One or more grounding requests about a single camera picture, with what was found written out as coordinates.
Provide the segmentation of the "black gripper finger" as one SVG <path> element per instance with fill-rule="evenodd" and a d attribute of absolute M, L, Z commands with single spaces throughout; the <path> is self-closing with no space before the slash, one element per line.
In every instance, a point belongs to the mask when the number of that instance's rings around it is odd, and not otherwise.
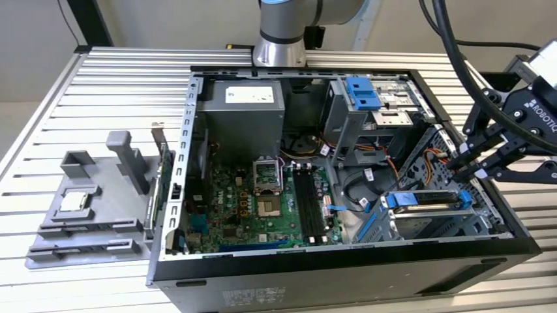
<path fill-rule="evenodd" d="M 556 161 L 546 160 L 533 171 L 516 171 L 509 164 L 521 160 L 532 150 L 526 142 L 505 143 L 483 160 L 473 162 L 473 153 L 465 152 L 451 160 L 455 171 L 451 180 L 463 183 L 473 178 L 492 178 L 505 183 L 556 184 Z"/>
<path fill-rule="evenodd" d="M 500 143 L 504 145 L 502 151 L 500 149 L 489 157 L 494 158 L 494 161 L 486 162 L 490 163 L 500 162 L 504 157 L 509 154 L 509 148 L 506 147 L 506 129 L 504 126 L 494 122 L 489 125 L 489 117 L 485 110 L 475 103 L 470 109 L 469 117 L 466 119 L 462 131 L 466 136 L 465 142 L 459 145 L 458 156 L 447 163 L 447 169 L 458 170 L 463 166 L 479 157 L 481 153 L 494 148 Z"/>

